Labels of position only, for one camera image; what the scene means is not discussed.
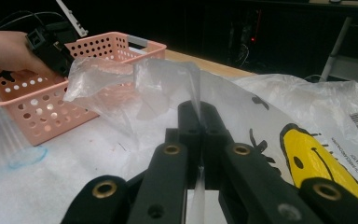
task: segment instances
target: human hand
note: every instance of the human hand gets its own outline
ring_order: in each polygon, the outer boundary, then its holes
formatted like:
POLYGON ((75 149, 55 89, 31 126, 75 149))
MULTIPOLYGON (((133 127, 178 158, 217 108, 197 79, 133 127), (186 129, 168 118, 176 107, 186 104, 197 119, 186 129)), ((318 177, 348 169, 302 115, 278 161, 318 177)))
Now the human hand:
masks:
POLYGON ((0 72, 3 70, 18 76, 43 74, 55 82, 63 80, 32 53, 23 32, 0 31, 0 72))

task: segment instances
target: wooden table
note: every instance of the wooden table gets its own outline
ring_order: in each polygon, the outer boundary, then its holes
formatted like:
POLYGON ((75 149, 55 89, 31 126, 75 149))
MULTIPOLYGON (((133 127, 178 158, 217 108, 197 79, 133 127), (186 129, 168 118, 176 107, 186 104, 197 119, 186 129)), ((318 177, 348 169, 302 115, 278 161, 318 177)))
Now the wooden table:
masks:
POLYGON ((169 49, 165 50, 165 58, 174 62, 192 62, 195 63, 201 70, 205 70, 224 77, 248 77, 256 75, 255 73, 246 72, 234 67, 223 65, 221 63, 214 63, 169 49))

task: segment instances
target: cable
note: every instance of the cable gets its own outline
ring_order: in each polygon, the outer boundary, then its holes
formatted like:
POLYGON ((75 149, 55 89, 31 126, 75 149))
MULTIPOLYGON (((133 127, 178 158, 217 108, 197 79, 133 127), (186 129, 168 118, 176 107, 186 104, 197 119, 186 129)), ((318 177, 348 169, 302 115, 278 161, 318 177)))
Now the cable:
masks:
POLYGON ((26 19, 28 19, 28 18, 31 18, 31 17, 37 19, 37 21, 40 23, 40 25, 45 26, 45 23, 43 23, 42 20, 41 20, 40 17, 39 17, 39 16, 43 16, 43 15, 54 15, 54 16, 59 17, 62 21, 65 21, 65 18, 64 18, 61 14, 59 14, 59 13, 57 13, 57 12, 46 11, 46 12, 36 12, 36 13, 33 13, 33 12, 31 12, 31 11, 17 11, 17 12, 14 12, 14 13, 12 13, 12 14, 6 16, 6 17, 3 18, 2 20, 0 20, 0 30, 4 29, 4 28, 6 28, 6 27, 8 27, 8 26, 10 26, 10 25, 14 25, 14 24, 16 24, 16 23, 18 23, 18 22, 20 22, 20 21, 24 21, 24 20, 26 20, 26 19), (24 12, 25 12, 25 13, 28 13, 28 15, 19 17, 19 18, 15 19, 15 20, 12 20, 12 21, 8 21, 8 22, 6 22, 5 24, 2 25, 3 22, 7 21, 8 19, 10 19, 11 17, 13 17, 14 15, 17 15, 17 14, 20 14, 20 13, 24 13, 24 12))

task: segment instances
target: basket handle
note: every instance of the basket handle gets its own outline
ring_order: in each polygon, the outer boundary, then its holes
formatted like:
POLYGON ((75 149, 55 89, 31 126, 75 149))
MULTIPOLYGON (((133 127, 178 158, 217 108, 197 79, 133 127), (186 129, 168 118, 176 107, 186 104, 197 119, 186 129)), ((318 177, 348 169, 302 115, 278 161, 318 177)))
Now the basket handle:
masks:
POLYGON ((139 46, 142 46, 142 47, 146 48, 148 40, 143 39, 143 38, 138 37, 138 36, 135 36, 135 35, 128 35, 128 41, 133 43, 133 44, 136 44, 136 45, 139 45, 139 46))

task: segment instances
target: yellow smiley face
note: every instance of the yellow smiley face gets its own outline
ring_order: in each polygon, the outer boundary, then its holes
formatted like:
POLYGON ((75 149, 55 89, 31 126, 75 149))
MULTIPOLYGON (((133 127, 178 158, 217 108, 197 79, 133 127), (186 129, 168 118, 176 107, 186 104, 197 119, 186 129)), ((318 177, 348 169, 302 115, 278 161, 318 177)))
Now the yellow smiley face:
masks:
POLYGON ((312 135, 295 124, 281 132, 281 148, 296 187, 312 177, 330 179, 358 198, 358 182, 312 135))

